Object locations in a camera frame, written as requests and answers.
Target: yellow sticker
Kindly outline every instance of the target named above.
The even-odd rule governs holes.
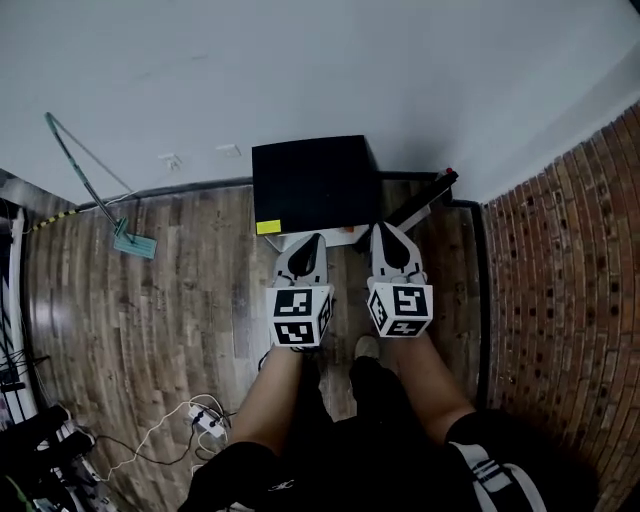
[[[282,231],[282,228],[280,227],[280,219],[256,222],[256,232],[259,235],[268,235],[269,233],[280,233],[280,231]]]

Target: mop handle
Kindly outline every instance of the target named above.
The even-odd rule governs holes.
[[[69,163],[71,164],[71,167],[73,167],[73,170],[78,175],[78,178],[80,178],[80,181],[82,182],[84,187],[87,189],[87,191],[89,192],[89,194],[91,195],[93,200],[96,202],[98,207],[102,210],[102,213],[104,213],[107,216],[107,219],[109,219],[109,222],[111,222],[111,224],[113,224],[114,228],[117,228],[118,227],[118,222],[113,218],[111,213],[109,213],[109,210],[107,210],[107,207],[102,202],[102,199],[100,199],[100,197],[98,196],[98,194],[96,193],[94,188],[91,186],[91,183],[89,183],[89,180],[87,179],[87,177],[82,172],[82,169],[80,169],[80,166],[76,163],[75,159],[73,158],[73,156],[71,155],[71,153],[67,149],[67,146],[65,146],[64,142],[60,138],[60,134],[58,133],[58,128],[56,127],[56,124],[59,124],[58,120],[55,117],[53,117],[53,114],[51,112],[47,112],[44,115],[44,118],[47,121],[47,125],[49,126],[49,129],[51,130],[51,133],[53,133],[53,136],[58,141],[58,144],[62,148],[62,151],[64,151],[64,154],[66,155],[67,160],[69,160]]]

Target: brick wall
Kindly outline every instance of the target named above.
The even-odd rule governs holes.
[[[616,510],[640,479],[640,103],[485,205],[489,404],[600,479]]]

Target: black t-shirt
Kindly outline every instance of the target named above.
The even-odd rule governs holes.
[[[594,499],[578,466],[488,411],[459,420],[443,447],[414,433],[386,435],[359,418],[282,457],[237,443],[196,471],[180,512],[234,503],[259,511],[592,510]]]

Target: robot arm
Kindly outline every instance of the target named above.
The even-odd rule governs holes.
[[[427,284],[418,247],[399,229],[379,222],[371,235],[367,305],[381,337],[415,337],[433,319],[433,287]]]
[[[296,349],[319,346],[332,308],[326,241],[315,233],[293,244],[276,260],[273,285],[267,288],[273,343]]]

